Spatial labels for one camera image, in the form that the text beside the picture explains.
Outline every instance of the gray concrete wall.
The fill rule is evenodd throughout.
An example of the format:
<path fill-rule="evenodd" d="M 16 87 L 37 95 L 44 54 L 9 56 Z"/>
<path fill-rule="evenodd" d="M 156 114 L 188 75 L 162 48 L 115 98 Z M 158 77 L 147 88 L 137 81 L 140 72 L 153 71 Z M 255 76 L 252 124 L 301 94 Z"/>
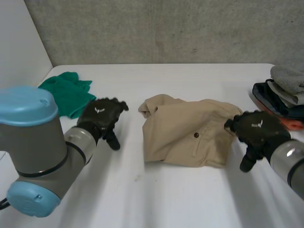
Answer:
<path fill-rule="evenodd" d="M 54 66 L 272 63 L 304 70 L 303 0 L 25 0 Z"/>

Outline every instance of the white tabletop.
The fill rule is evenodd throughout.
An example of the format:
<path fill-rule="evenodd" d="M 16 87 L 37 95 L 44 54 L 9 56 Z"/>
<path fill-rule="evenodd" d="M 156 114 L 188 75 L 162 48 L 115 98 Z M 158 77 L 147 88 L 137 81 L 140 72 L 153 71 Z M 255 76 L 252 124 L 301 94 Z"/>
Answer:
<path fill-rule="evenodd" d="M 145 99 L 168 94 L 187 101 L 206 98 L 256 110 L 249 97 L 256 82 L 270 77 L 270 64 L 151 64 L 57 66 L 47 77 L 77 72 L 92 80 L 90 93 L 125 100 L 115 132 L 121 143 L 111 151 L 100 142 L 59 207 L 46 218 L 9 207 L 2 228 L 299 228 L 304 201 L 272 171 L 267 161 L 249 173 L 239 164 L 246 147 L 235 140 L 226 168 L 187 168 L 143 162 Z M 76 120 L 61 118 L 63 131 Z M 293 133 L 304 139 L 303 133 Z M 17 178 L 8 155 L 0 162 L 0 198 Z"/>

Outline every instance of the beige cloth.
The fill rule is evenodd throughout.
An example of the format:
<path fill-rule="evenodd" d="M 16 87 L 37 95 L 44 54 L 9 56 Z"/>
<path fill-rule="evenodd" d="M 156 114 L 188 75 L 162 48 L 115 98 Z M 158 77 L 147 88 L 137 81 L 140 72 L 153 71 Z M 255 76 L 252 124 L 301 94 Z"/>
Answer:
<path fill-rule="evenodd" d="M 224 124 L 242 111 L 215 100 L 185 102 L 168 95 L 151 97 L 139 107 L 145 162 L 223 167 L 235 135 Z"/>

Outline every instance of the green towel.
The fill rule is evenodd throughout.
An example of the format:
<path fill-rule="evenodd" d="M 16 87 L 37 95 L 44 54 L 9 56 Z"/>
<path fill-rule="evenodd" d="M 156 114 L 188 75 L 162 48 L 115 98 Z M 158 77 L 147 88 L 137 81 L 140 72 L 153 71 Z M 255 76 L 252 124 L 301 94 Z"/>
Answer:
<path fill-rule="evenodd" d="M 58 106 L 59 116 L 78 118 L 86 104 L 96 97 L 89 94 L 92 81 L 79 81 L 76 72 L 64 72 L 45 80 L 39 88 L 48 90 Z"/>

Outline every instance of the gray folded shirt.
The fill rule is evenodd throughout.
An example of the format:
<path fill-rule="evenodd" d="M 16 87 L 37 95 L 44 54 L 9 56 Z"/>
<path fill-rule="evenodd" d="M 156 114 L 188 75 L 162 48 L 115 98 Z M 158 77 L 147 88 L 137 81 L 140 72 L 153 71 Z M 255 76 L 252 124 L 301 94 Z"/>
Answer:
<path fill-rule="evenodd" d="M 286 92 L 283 88 L 281 88 L 277 83 L 275 82 L 267 82 L 270 89 L 277 94 L 280 99 L 283 101 L 283 103 L 287 107 L 293 107 L 295 105 L 304 105 L 304 94 L 290 94 Z"/>
<path fill-rule="evenodd" d="M 304 94 L 304 74 L 285 66 L 273 66 L 271 78 L 287 93 Z"/>

